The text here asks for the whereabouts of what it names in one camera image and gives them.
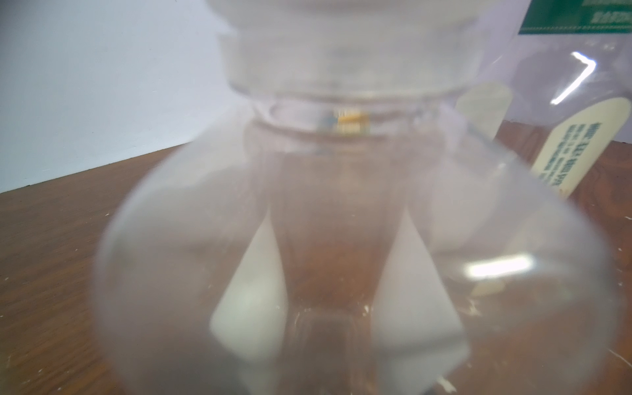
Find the square clear plastic bottle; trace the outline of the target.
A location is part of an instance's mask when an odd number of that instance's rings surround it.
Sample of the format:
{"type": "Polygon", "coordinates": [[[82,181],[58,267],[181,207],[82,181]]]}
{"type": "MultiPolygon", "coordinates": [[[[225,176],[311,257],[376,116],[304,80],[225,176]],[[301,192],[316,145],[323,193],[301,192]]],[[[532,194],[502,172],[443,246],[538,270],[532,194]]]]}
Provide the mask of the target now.
{"type": "Polygon", "coordinates": [[[95,259],[129,394],[570,394],[617,335],[600,231],[451,105],[489,1],[211,1],[247,105],[95,259]]]}

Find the tall clear labelled bottle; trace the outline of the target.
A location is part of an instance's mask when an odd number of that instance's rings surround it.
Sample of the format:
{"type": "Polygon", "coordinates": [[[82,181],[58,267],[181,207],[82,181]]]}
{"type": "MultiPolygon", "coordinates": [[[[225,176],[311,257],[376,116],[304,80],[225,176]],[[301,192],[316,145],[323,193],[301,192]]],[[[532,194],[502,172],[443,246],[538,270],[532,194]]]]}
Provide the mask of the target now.
{"type": "Polygon", "coordinates": [[[475,84],[456,109],[523,154],[562,197],[631,121],[628,1],[503,1],[475,84]]]}

